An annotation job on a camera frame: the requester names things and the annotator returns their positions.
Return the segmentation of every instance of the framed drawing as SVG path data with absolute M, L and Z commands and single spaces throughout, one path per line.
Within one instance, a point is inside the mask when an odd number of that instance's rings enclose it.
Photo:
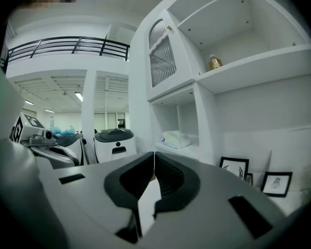
M 292 172 L 265 172 L 260 190 L 270 197 L 286 197 Z
M 253 186 L 253 173 L 247 173 L 246 181 Z
M 220 167 L 245 180 L 248 173 L 249 160 L 221 157 Z

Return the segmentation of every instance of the fluorescent light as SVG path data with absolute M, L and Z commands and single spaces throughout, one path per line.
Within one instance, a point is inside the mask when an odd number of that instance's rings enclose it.
M 26 102 L 27 104 L 33 105 L 33 103 L 30 102 L 30 101 L 25 100 L 25 102 Z
M 75 95 L 77 96 L 77 98 L 79 98 L 81 101 L 83 101 L 83 97 L 82 97 L 80 92 L 75 92 Z

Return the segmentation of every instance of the gold bottle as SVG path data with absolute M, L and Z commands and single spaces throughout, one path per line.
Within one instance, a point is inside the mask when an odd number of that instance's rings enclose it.
M 221 62 L 221 60 L 219 58 L 216 58 L 216 56 L 214 54 L 211 54 L 209 56 L 208 65 L 209 65 L 209 69 L 213 70 L 213 69 L 216 69 L 218 67 L 221 67 L 222 66 L 222 62 Z

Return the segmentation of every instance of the balcony railing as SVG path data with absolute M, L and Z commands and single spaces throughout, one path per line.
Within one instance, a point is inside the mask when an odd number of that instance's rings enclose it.
M 130 45 L 92 37 L 53 37 L 31 41 L 8 51 L 8 62 L 58 53 L 87 53 L 128 60 Z

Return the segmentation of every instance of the black lid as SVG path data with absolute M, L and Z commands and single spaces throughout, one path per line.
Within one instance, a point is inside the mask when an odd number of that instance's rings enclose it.
M 57 140 L 57 144 L 62 147 L 70 146 L 73 142 L 83 137 L 83 134 L 61 135 Z
M 132 137 L 134 137 L 134 133 L 126 128 L 102 130 L 101 132 L 94 135 L 94 138 L 102 143 L 123 141 L 131 139 Z

